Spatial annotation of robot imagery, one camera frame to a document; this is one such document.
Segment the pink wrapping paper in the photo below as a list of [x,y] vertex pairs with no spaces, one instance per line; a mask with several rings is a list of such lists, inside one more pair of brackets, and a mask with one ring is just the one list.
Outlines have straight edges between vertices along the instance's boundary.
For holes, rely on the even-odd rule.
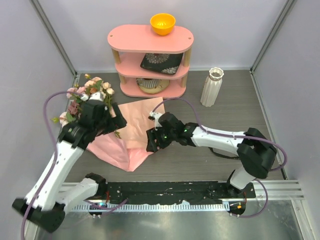
[[151,152],[147,152],[148,137],[146,131],[155,124],[148,119],[150,112],[163,101],[163,98],[149,98],[119,105],[127,121],[126,127],[115,133],[100,135],[87,147],[91,153],[102,161],[126,172],[133,172]]

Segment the peach and orange flower bunch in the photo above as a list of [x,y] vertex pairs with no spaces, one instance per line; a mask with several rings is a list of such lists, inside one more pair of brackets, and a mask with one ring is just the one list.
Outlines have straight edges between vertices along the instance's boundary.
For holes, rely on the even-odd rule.
[[113,95],[115,94],[111,84],[98,76],[91,77],[91,75],[87,73],[84,75],[84,78],[86,79],[84,86],[75,84],[67,90],[66,97],[71,101],[76,101],[77,103],[82,104],[84,101],[80,100],[81,94],[91,95],[96,92],[102,92],[104,95],[104,103],[111,107],[113,103]]

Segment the mauve pink flower bunch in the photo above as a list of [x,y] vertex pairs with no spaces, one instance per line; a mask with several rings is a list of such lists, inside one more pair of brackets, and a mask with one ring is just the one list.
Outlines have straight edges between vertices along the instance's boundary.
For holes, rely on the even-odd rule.
[[67,108],[67,111],[69,114],[71,114],[73,117],[78,116],[81,111],[80,104],[76,102],[75,100],[70,103],[70,105]]

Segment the black ribbon with gold text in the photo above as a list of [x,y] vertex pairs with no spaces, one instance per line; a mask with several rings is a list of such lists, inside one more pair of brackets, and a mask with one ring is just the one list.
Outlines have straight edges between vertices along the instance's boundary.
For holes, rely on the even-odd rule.
[[228,156],[225,154],[221,154],[218,153],[216,151],[214,151],[214,149],[212,147],[209,147],[209,150],[217,157],[223,158],[223,159],[230,159],[230,160],[240,160],[240,158],[238,156]]

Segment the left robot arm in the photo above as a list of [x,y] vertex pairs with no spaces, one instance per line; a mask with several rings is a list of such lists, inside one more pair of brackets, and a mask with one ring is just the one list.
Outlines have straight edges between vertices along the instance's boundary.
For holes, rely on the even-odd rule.
[[107,192],[107,182],[95,173],[87,174],[65,194],[59,191],[73,165],[97,136],[113,133],[126,125],[117,103],[108,107],[101,100],[86,101],[80,118],[66,124],[53,141],[54,154],[34,188],[24,198],[16,198],[12,208],[24,221],[53,233],[77,204],[90,197],[102,199]]

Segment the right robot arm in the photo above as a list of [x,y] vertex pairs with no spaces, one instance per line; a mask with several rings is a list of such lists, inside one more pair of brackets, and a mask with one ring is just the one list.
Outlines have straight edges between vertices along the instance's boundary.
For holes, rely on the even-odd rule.
[[274,164],[277,150],[256,128],[245,132],[216,130],[189,122],[184,124],[172,113],[151,112],[154,127],[147,130],[147,152],[165,149],[172,142],[182,146],[208,147],[238,157],[242,166],[234,170],[226,183],[226,193],[233,198],[243,193],[255,179],[265,179]]

